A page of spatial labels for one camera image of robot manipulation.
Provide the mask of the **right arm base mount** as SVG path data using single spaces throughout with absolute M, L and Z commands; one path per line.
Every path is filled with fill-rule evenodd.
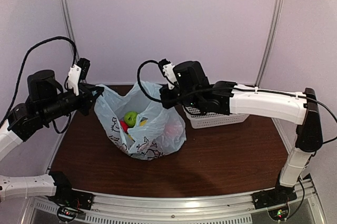
M 293 189 L 262 190 L 253 193 L 251 196 L 256 210 L 266 208 L 269 217 L 278 222 L 285 221 L 288 218 L 290 215 L 289 202 L 297 199 Z

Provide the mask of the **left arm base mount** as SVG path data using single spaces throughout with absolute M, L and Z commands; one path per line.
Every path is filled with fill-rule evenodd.
M 56 216 L 61 222 L 68 223 L 77 217 L 85 217 L 85 210 L 91 210 L 94 195 L 88 192 L 66 189 L 48 200 L 58 206 Z

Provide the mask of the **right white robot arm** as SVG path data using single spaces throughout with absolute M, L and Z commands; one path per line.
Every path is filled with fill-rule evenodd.
M 279 176 L 279 185 L 270 192 L 273 203 L 282 203 L 311 156 L 323 145 L 318 101 L 314 90 L 282 92 L 249 87 L 236 82 L 210 84 L 198 61 L 174 65 L 166 59 L 158 67 L 167 84 L 160 89 L 164 108 L 177 104 L 193 107 L 204 115 L 256 115 L 286 120 L 297 125 L 296 141 Z

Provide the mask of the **light blue printed plastic bag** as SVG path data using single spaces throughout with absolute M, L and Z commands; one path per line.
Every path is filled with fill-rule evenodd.
M 161 85 L 141 82 L 134 84 L 124 96 L 104 86 L 94 111 L 110 141 L 123 153 L 139 160 L 153 160 L 180 150 L 186 142 L 185 121 L 175 108 L 165 109 L 151 101 L 158 99 Z M 136 124 L 126 134 L 120 125 L 129 111 L 138 113 Z

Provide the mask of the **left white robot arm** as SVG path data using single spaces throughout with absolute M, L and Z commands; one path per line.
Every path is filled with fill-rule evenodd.
M 1 125 L 1 201 L 48 196 L 71 205 L 76 194 L 60 171 L 48 173 L 52 140 L 63 135 L 74 112 L 88 115 L 103 88 L 78 84 L 64 90 L 52 70 L 27 78 L 28 97 L 10 109 Z

